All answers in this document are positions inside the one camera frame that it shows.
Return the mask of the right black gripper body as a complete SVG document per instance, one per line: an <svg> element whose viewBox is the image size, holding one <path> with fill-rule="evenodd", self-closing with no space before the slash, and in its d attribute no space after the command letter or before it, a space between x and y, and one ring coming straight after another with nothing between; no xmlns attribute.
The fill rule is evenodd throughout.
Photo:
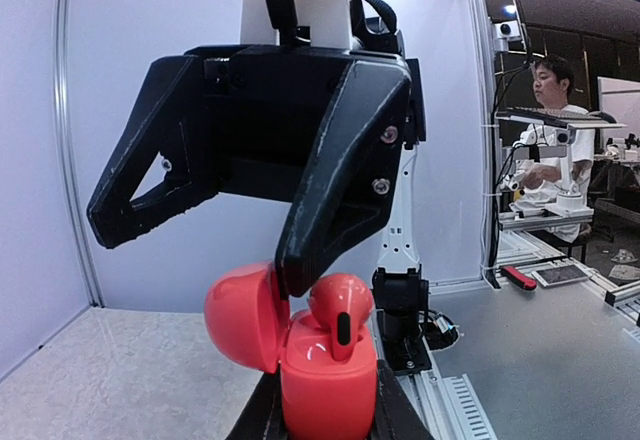
<svg viewBox="0 0 640 440"><path fill-rule="evenodd" d="M290 202L309 159L320 122L350 59L372 51L267 45L203 46L207 110L213 117L220 190ZM388 128L383 140L400 153L426 137L420 65L411 73L403 131Z"/></svg>

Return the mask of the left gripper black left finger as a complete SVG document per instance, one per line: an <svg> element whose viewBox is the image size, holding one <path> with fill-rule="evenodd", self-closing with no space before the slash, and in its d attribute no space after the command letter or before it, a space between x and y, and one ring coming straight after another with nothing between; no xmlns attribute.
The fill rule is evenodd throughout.
<svg viewBox="0 0 640 440"><path fill-rule="evenodd" d="M227 435L227 440L288 438L282 409L280 373L264 373Z"/></svg>

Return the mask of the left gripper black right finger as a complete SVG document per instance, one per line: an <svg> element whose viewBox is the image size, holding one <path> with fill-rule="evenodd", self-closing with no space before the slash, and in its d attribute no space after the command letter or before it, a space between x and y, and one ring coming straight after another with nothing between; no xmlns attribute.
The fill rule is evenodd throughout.
<svg viewBox="0 0 640 440"><path fill-rule="evenodd" d="M370 439L433 440L393 370L385 360L377 361L377 397Z"/></svg>

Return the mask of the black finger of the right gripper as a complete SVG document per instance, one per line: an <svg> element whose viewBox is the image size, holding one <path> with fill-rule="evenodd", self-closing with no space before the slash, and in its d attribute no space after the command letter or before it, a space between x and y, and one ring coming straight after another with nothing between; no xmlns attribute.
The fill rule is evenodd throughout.
<svg viewBox="0 0 640 440"><path fill-rule="evenodd" d="M154 61L125 129L95 187L87 217L114 249L219 193L204 61Z"/></svg>
<svg viewBox="0 0 640 440"><path fill-rule="evenodd" d="M387 194L399 163L385 131L403 131L411 73L397 55L355 55L332 94L311 147L274 258L280 295L303 296L343 253L390 216Z"/></svg>

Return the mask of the red round charging case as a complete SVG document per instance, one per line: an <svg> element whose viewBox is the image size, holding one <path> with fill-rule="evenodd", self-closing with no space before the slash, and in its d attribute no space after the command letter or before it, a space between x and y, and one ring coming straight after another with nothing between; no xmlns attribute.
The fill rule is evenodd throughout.
<svg viewBox="0 0 640 440"><path fill-rule="evenodd" d="M286 428L295 439L364 439L377 396L377 353L367 321L352 356L335 361L329 332L310 307L296 313L280 295L275 268L235 269L209 289L204 318L216 348L231 361L280 373Z"/></svg>

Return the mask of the red earbud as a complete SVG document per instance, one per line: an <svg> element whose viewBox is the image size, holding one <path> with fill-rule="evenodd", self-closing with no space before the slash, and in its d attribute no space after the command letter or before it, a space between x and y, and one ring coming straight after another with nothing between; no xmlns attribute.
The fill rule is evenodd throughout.
<svg viewBox="0 0 640 440"><path fill-rule="evenodd" d="M374 307L368 286L353 274L331 274L312 287L308 303L316 322L329 332L333 359L348 360Z"/></svg>

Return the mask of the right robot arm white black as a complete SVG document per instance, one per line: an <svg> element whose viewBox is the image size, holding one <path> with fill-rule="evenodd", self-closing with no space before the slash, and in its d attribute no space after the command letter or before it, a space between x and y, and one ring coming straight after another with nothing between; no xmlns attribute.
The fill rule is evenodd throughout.
<svg viewBox="0 0 640 440"><path fill-rule="evenodd" d="M419 63L382 0L243 0L238 45L154 61L87 208L113 249L218 194L286 202L272 274L300 297L344 252L383 241L380 307L424 298L411 173Z"/></svg>

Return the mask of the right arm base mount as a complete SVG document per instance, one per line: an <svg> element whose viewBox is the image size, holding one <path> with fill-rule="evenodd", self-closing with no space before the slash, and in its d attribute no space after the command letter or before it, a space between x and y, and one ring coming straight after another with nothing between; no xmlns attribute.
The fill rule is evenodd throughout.
<svg viewBox="0 0 640 440"><path fill-rule="evenodd" d="M376 321L383 354L392 371L412 375L432 368L429 353L454 345L459 331L445 314L429 307L429 282L420 268L373 275Z"/></svg>

